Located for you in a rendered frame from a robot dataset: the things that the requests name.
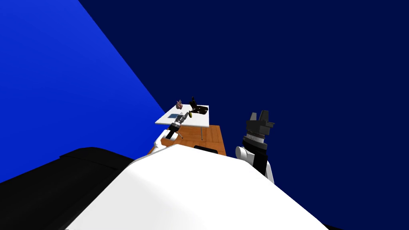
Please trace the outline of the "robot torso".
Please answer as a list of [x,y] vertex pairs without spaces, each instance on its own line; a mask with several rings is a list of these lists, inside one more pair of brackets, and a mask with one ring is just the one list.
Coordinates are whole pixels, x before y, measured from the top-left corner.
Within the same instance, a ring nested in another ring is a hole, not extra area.
[[182,145],[133,161],[68,230],[327,230],[249,163]]

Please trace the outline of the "white table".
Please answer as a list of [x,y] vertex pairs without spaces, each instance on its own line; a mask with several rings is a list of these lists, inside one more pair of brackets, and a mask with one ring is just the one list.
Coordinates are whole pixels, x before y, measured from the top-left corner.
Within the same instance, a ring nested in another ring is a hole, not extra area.
[[[176,109],[175,105],[170,110],[165,112],[165,114],[162,115],[158,120],[156,120],[155,124],[168,126],[168,130],[170,131],[170,133],[166,136],[168,139],[170,139],[172,135],[181,136],[180,129],[182,127],[198,127],[201,132],[201,140],[203,140],[203,129],[210,127],[209,112],[207,112],[205,115],[192,113],[192,118],[187,117],[186,119],[182,119],[182,116],[185,113],[191,111],[191,106],[190,104],[183,104],[182,109]],[[178,114],[177,118],[168,118],[168,116],[173,113]]]

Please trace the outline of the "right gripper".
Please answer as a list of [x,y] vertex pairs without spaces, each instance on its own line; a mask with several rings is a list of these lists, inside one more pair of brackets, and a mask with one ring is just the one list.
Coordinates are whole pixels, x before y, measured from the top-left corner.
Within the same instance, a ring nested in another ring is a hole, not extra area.
[[247,133],[255,137],[265,137],[270,135],[274,123],[269,122],[269,111],[262,110],[257,120],[257,113],[253,112],[248,121],[246,121]]

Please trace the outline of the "black angular object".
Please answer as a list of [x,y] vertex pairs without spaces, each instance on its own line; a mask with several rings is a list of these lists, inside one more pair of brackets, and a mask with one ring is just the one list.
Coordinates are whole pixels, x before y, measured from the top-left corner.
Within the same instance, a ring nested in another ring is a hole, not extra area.
[[191,106],[191,113],[205,115],[208,112],[208,107],[198,105],[194,97],[192,97],[192,100],[189,102],[189,104]]

